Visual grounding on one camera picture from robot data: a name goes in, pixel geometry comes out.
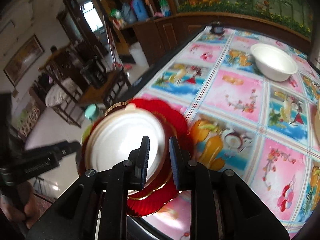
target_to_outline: wooden table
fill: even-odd
[[[110,71],[108,72],[106,83],[99,89],[95,89],[90,85],[79,99],[78,105],[88,106],[104,103],[106,107],[110,107],[115,103],[124,84],[127,84],[128,88],[131,87],[128,77],[123,70]]]

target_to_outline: metal screw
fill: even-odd
[[[91,176],[93,176],[94,174],[95,174],[95,171],[94,171],[93,169],[89,169],[89,170],[85,171],[85,175],[86,175],[87,177],[91,177]]]
[[[198,162],[196,162],[195,160],[190,160],[188,161],[188,165],[191,167],[197,166]]]
[[[233,170],[225,170],[224,172],[229,177],[232,177],[235,174],[235,172]]]
[[[131,160],[125,160],[125,161],[122,162],[122,165],[123,165],[124,167],[129,167],[129,166],[131,166],[132,164],[133,164],[133,162],[132,162]]]

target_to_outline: ceiling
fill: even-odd
[[[56,17],[61,4],[62,0],[11,0],[1,12],[0,40],[9,48],[8,43],[16,42],[37,20]]]

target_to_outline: white plate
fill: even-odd
[[[298,71],[297,63],[275,46],[258,43],[251,46],[250,50],[258,69],[274,81],[285,81]]]
[[[85,149],[86,169],[105,171],[128,159],[138,149],[142,137],[150,138],[146,186],[158,175],[165,156],[165,134],[159,120],[150,112],[128,104],[125,109],[107,115],[90,135]]]

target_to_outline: white trash bin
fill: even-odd
[[[148,61],[143,53],[143,50],[139,42],[132,44],[129,48],[129,51],[138,66],[149,67]]]

